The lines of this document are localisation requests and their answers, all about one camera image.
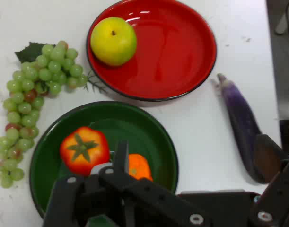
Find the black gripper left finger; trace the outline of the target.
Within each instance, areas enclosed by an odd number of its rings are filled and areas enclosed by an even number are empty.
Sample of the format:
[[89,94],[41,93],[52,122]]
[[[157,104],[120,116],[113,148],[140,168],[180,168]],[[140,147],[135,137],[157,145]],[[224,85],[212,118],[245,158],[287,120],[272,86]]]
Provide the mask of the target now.
[[88,177],[70,175],[53,187],[45,227],[210,227],[202,209],[158,184],[128,173],[127,141],[112,164]]

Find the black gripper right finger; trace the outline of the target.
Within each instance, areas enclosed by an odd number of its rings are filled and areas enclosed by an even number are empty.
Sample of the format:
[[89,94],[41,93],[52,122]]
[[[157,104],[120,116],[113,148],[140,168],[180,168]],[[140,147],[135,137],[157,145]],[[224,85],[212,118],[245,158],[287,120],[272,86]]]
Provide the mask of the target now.
[[268,135],[256,137],[254,165],[268,183],[250,211],[252,227],[289,227],[289,155]]

